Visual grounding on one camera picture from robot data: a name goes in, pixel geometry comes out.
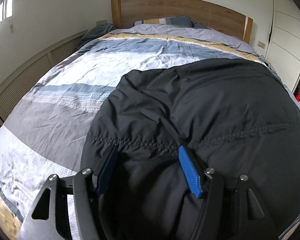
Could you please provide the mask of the black puffer jacket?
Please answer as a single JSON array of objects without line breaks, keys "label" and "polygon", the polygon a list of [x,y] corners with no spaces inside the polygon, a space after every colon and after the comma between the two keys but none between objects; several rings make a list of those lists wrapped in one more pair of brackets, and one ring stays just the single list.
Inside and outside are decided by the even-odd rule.
[{"label": "black puffer jacket", "polygon": [[281,235],[300,215],[300,108],[263,65],[209,59],[125,74],[95,115],[81,166],[116,146],[99,200],[106,239],[189,239],[205,201],[185,144],[223,176],[251,179]]}]

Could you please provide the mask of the striped duvet on bed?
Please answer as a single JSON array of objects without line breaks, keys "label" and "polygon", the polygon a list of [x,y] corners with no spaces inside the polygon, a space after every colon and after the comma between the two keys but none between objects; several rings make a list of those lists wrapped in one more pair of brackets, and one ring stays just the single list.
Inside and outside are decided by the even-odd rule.
[{"label": "striped duvet on bed", "polygon": [[[0,238],[106,239],[91,169],[81,166],[87,133],[102,103],[133,71],[209,59],[265,66],[240,39],[210,29],[142,24],[90,41],[49,70],[0,128]],[[223,176],[197,158],[205,201],[189,239],[300,239],[300,215],[281,235],[254,182]]]}]

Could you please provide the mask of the beige radiator cover cabinet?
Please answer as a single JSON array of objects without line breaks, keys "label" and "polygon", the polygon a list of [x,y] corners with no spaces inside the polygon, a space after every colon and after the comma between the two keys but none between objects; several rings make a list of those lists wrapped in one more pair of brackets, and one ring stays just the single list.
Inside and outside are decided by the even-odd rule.
[{"label": "beige radiator cover cabinet", "polygon": [[21,98],[52,67],[76,51],[81,37],[87,31],[80,31],[40,51],[0,84],[0,127],[4,124]]}]

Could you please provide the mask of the red object in wardrobe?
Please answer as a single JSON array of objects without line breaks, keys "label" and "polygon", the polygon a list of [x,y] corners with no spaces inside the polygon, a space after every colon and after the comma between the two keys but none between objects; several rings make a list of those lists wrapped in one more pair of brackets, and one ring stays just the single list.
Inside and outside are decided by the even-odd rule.
[{"label": "red object in wardrobe", "polygon": [[300,102],[300,88],[295,91],[294,96],[297,102]]}]

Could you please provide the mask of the blue-grey cloth beside bed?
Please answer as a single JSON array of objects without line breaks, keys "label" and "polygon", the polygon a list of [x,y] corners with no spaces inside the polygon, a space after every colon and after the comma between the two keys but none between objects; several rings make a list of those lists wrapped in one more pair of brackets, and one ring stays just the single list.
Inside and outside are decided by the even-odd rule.
[{"label": "blue-grey cloth beside bed", "polygon": [[103,23],[97,25],[81,37],[77,49],[82,48],[85,44],[89,43],[90,41],[100,38],[106,35],[107,33],[114,31],[115,29],[116,27],[112,23]]}]

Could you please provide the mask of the striped pillow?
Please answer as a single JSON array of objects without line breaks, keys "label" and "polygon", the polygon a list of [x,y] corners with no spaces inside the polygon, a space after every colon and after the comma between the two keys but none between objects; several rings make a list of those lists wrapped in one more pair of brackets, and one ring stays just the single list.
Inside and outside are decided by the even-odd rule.
[{"label": "striped pillow", "polygon": [[210,29],[208,26],[197,23],[193,21],[188,16],[174,16],[174,17],[165,17],[165,18],[153,18],[149,20],[138,20],[134,22],[134,26],[141,24],[168,24],[168,25],[176,25],[180,27],[189,27],[196,29]]}]

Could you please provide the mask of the white wardrobe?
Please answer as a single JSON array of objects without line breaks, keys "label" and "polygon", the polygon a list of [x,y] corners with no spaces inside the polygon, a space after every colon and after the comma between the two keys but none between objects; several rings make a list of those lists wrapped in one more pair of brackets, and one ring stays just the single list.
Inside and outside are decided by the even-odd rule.
[{"label": "white wardrobe", "polygon": [[300,88],[300,10],[293,0],[273,0],[266,60],[294,95]]}]

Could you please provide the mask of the wooden headboard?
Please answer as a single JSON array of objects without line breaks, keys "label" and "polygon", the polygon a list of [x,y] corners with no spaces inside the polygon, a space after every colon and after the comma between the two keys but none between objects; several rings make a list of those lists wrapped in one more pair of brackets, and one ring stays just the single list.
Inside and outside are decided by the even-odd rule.
[{"label": "wooden headboard", "polygon": [[227,7],[202,0],[111,0],[112,21],[130,28],[139,20],[188,16],[195,22],[249,43],[253,19]]}]

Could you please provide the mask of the wall socket plate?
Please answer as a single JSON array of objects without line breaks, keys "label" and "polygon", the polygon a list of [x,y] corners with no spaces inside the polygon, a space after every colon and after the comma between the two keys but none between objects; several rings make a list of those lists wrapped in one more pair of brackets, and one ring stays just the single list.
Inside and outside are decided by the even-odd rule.
[{"label": "wall socket plate", "polygon": [[265,48],[265,44],[263,43],[263,42],[261,42],[261,41],[258,41],[258,44],[257,44],[259,47],[261,47],[262,49],[264,49]]}]

